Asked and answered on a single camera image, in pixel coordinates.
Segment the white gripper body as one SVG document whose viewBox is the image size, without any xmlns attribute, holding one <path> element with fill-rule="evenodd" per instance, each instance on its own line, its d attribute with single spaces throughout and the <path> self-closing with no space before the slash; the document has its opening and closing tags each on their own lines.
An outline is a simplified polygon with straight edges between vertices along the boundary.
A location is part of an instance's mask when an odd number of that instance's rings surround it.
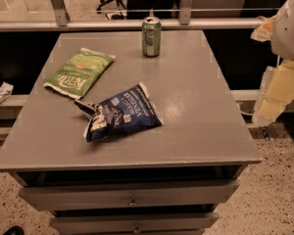
<svg viewBox="0 0 294 235">
<path fill-rule="evenodd" d="M 294 0 L 287 0 L 278 10 L 270 43 L 275 55 L 294 61 Z"/>
</svg>

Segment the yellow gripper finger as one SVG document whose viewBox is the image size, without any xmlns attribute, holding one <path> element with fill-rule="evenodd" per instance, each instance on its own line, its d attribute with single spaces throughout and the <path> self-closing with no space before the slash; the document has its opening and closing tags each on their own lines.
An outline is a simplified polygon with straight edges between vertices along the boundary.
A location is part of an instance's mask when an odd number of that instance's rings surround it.
<svg viewBox="0 0 294 235">
<path fill-rule="evenodd" d="M 270 18 L 259 16 L 259 19 L 262 23 L 252 32 L 251 38 L 260 42 L 271 41 L 271 33 L 275 16 Z"/>
<path fill-rule="evenodd" d="M 267 67 L 261 81 L 252 122 L 268 126 L 294 100 L 294 61 L 285 60 L 277 68 Z"/>
</svg>

